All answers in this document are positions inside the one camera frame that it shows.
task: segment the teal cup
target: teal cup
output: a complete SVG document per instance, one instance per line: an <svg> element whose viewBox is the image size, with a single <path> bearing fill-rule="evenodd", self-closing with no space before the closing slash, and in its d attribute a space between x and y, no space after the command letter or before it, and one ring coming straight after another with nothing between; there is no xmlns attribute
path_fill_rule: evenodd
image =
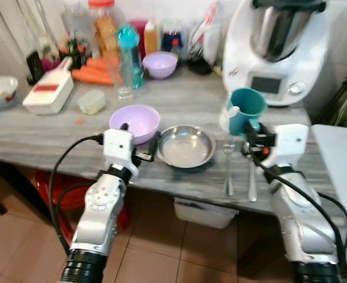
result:
<svg viewBox="0 0 347 283"><path fill-rule="evenodd" d="M227 105L229 113L228 129L232 136L245 134L244 125L250 123L256 130L260 130L259 118L268 110L263 93L252 88L235 90Z"/></svg>

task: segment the small orange crumb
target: small orange crumb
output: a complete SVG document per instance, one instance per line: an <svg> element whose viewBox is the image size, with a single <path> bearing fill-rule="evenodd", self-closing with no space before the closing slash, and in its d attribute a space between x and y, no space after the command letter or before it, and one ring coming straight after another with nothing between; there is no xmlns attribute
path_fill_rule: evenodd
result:
<svg viewBox="0 0 347 283"><path fill-rule="evenodd" d="M83 122L84 122L84 119L83 119L83 118L78 118L78 119L75 121L76 125L81 125L81 124L83 124Z"/></svg>

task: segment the carrot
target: carrot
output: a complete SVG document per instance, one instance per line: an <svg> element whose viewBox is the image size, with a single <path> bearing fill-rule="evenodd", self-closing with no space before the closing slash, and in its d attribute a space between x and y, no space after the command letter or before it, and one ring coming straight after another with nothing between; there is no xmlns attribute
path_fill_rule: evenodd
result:
<svg viewBox="0 0 347 283"><path fill-rule="evenodd" d="M73 70L71 74L73 75L73 78L84 83L113 85L112 79L110 77L103 75L95 75L91 71L82 69Z"/></svg>
<svg viewBox="0 0 347 283"><path fill-rule="evenodd" d="M92 73L94 75L98 75L100 77L109 77L109 72L108 71L103 71L103 69L98 69L90 66L82 66L80 68L81 70L85 72Z"/></svg>
<svg viewBox="0 0 347 283"><path fill-rule="evenodd" d="M99 57L99 58L89 58L86 65L89 67L94 67L102 71L107 71L110 66L115 66L117 64L117 57Z"/></svg>

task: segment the grey countertop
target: grey countertop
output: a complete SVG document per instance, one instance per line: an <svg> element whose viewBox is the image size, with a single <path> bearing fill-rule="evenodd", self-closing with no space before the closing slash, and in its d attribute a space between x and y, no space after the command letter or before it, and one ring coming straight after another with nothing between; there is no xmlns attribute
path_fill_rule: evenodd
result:
<svg viewBox="0 0 347 283"><path fill-rule="evenodd" d="M93 88L104 91L107 105L101 112L87 116L81 113L76 101ZM36 116L22 106L22 99L26 95L27 91L18 90L17 104L0 111L0 160L45 170L51 170L59 156L78 138L106 130L112 113L125 106L117 101L111 87L75 83L59 114ZM143 163L139 177L133 180L132 185L232 208L271 213L269 192L261 176L257 177L258 201L248 201L249 166L240 152L232 160L235 194L233 197L222 194L226 165L222 145L228 135L219 126L218 119L225 99L226 92L219 76L199 77L184 68L177 70L170 79L148 81L140 90L136 90L133 104L154 107L161 115L160 130L179 124L200 126L214 135L217 149L209 163L196 169L174 169L158 158L153 163ZM83 118L84 122L76 124L78 118ZM309 125L302 104L271 108L262 116L261 122L269 127L292 123ZM94 178L100 169L104 169L102 150L92 141L80 144L63 161L60 172ZM335 196L312 134L299 167L316 190ZM331 214L339 214L328 203L324 205Z"/></svg>

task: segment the light purple bowl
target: light purple bowl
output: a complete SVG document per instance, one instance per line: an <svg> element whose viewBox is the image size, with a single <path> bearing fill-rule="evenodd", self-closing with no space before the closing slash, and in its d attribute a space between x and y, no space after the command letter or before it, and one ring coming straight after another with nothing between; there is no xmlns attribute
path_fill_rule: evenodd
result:
<svg viewBox="0 0 347 283"><path fill-rule="evenodd" d="M170 52L156 52L147 55L142 61L153 78L168 77L175 71L177 63L178 57Z"/></svg>
<svg viewBox="0 0 347 283"><path fill-rule="evenodd" d="M133 143L141 144L154 136L160 121L161 117L154 108L147 105L130 105L113 113L109 127L119 129L123 123L129 124L128 131L133 134Z"/></svg>

